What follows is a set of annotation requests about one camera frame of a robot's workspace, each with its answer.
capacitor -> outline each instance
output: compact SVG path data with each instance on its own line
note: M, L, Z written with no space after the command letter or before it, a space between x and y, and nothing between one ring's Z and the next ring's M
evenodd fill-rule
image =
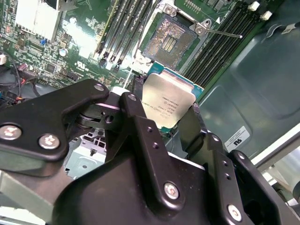
M65 48L60 49L60 56L62 57L66 57L66 55L68 54L68 50Z
M28 68L27 63L22 63L21 65L18 66L19 71L24 71Z
M70 24L75 24L75 23L77 23L76 18L75 17L71 17L70 18Z

white label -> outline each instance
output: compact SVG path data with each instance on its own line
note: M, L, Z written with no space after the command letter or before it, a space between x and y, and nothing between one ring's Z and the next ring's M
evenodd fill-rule
M232 151L240 146L247 138L250 137L249 132L242 126L231 138L225 142L225 147L228 151Z
M281 33L281 34L287 34L289 32L291 32L291 30L295 29L295 23L287 25L285 30Z

chip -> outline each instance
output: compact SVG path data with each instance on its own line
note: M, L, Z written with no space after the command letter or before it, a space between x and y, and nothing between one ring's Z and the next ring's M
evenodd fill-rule
M18 39L17 44L18 44L19 46L21 46L21 47L24 46L24 45L25 45L24 39Z
M46 66L46 71L48 71L49 73L54 73L55 71L55 66L48 63L47 66Z

black plastic bracket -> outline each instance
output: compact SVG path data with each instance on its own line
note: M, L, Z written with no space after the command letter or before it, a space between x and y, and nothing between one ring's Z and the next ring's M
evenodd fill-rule
M0 127L14 125L22 134L15 140L0 138L0 169L33 176L56 173L68 153L66 129L79 113L105 102L108 89L88 79L0 112ZM44 149L39 139L47 134L59 139L56 149Z
M209 193L206 203L210 220L224 225L253 224L251 221L246 222L248 219L240 198L234 167L223 150L221 140L213 133L202 136L203 146L190 160L203 165L206 170ZM236 212L231 211L232 206L237 209Z
M135 95L123 93L120 106L125 124L113 145L107 149L106 162L133 150L147 205L157 216L172 218L184 207L185 193L159 130L154 121L146 118L142 103ZM166 183L177 188L179 195L176 199L166 194Z
M235 173L245 212L255 224L300 224L300 221L244 153L233 150L228 157L236 168Z

black cable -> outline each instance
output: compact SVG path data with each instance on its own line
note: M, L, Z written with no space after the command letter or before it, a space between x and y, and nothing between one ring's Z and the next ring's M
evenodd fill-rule
M11 86L10 86L11 83L8 84L8 85L3 85L3 86L8 86L9 90L13 89L15 87L18 87L19 89L18 89L18 95L17 96L20 97L21 96L21 77L20 77L20 74L19 74L19 71L18 71L18 67L17 67L17 65L15 63L14 58L8 52L2 50L2 53L5 54L5 55L7 55L9 57L11 63L13 64L13 66L15 68L15 73L14 73L15 83L13 85L11 85Z
M37 82L32 82L32 83L31 83L31 88L32 88L33 93L34 93L37 97L40 97L41 95L39 94L39 92L38 92L38 90L37 90L36 83L37 83Z
M44 75L41 75L41 76L34 76L34 77L28 78L28 79L22 84L22 87L24 87L24 85L27 84L28 82L31 82L31 81L36 80L36 79L43 79L43 78L49 79L49 80L51 80L51 81L53 81L53 82L59 84L62 88L64 87L64 85L63 85L62 83L60 83L59 81L57 81L57 80L55 80L55 79L53 79L53 78L51 78L51 77L44 76ZM32 86L31 86L31 87L32 87L32 90L33 90L34 94L35 94L37 97L41 96L41 95L39 94L37 88L36 88L35 83L32 83Z

